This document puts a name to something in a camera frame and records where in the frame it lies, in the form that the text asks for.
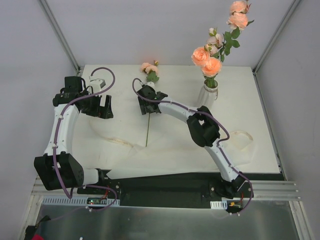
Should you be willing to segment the pink flower stem back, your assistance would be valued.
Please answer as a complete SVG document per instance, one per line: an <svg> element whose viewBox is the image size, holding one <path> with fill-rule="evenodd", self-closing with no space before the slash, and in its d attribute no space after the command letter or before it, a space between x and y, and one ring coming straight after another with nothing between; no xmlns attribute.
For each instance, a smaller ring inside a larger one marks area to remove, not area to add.
<svg viewBox="0 0 320 240"><path fill-rule="evenodd" d="M147 82L153 82L154 84L159 80L159 69L158 69L159 62L155 60L153 64L144 62L140 70L141 72L146 74L146 83ZM148 140L149 140L149 132L150 132L150 122L151 122L151 116L148 114L148 121L147 121L147 131L146 131L146 140L145 140L145 147L148 146Z"/></svg>

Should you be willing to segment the pink flower stem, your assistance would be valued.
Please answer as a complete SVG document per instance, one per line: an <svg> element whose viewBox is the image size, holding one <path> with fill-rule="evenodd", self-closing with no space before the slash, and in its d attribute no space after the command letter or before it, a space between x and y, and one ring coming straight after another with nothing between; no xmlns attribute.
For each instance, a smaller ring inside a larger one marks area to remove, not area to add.
<svg viewBox="0 0 320 240"><path fill-rule="evenodd" d="M191 59L195 66L200 67L204 84L210 89L216 88L218 86L216 77L222 69L221 61L211 56L210 51L207 51L204 46L196 48L191 55Z"/></svg>
<svg viewBox="0 0 320 240"><path fill-rule="evenodd" d="M141 72L146 74L146 83L147 82L153 82L154 84L159 80L159 69L158 69L159 62L155 60L153 64L144 62L140 70ZM146 131L146 140L145 140L145 147L148 146L148 140L149 140L149 132L150 132L150 122L151 122L151 116L148 114L148 121L147 121L147 131Z"/></svg>
<svg viewBox="0 0 320 240"><path fill-rule="evenodd" d="M219 36L216 33L215 46L218 49L218 58L222 63L225 61L225 57L230 55L232 48L240 47L239 36L246 27L255 21L248 18L251 5L248 0L234 1L229 8L229 17L226 22L229 31L225 31Z"/></svg>
<svg viewBox="0 0 320 240"><path fill-rule="evenodd" d="M213 57L223 47L224 35L217 32L217 28L208 30L209 38L204 46L204 50Z"/></svg>

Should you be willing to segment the white wrapping paper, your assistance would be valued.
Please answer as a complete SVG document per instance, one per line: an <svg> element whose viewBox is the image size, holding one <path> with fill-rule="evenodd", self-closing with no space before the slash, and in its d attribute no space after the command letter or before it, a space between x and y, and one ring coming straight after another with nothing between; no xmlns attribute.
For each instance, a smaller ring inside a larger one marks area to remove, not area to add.
<svg viewBox="0 0 320 240"><path fill-rule="evenodd" d="M230 138L220 145L236 166L251 163L257 150L252 135L242 130L230 132ZM185 134L162 134L145 147L133 146L127 156L118 158L110 167L107 176L125 179L217 170L209 153Z"/></svg>

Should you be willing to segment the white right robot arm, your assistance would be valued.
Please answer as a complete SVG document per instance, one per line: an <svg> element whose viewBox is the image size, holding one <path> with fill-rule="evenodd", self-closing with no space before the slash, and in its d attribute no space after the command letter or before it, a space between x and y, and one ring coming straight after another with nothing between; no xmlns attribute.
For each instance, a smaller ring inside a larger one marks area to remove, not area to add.
<svg viewBox="0 0 320 240"><path fill-rule="evenodd" d="M142 85L140 90L134 89L133 92L137 95L142 114L166 114L187 124L193 142L204 148L218 167L220 178L214 190L219 196L233 199L242 193L246 178L232 163L222 145L230 135L226 133L226 138L221 138L220 130L225 128L206 106L195 108L183 105L163 92L156 92L146 84Z"/></svg>

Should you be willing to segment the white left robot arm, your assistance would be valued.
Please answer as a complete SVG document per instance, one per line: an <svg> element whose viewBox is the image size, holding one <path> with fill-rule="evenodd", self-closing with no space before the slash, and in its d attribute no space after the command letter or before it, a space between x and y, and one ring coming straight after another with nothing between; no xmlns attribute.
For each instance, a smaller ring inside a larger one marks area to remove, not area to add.
<svg viewBox="0 0 320 240"><path fill-rule="evenodd" d="M34 159L35 170L48 191L62 188L79 188L88 185L99 195L106 183L101 170L84 168L72 155L74 129L81 113L104 118L108 115L101 106L100 96L89 96L85 80L79 76L67 76L64 87L52 100L54 122L49 143L42 156Z"/></svg>

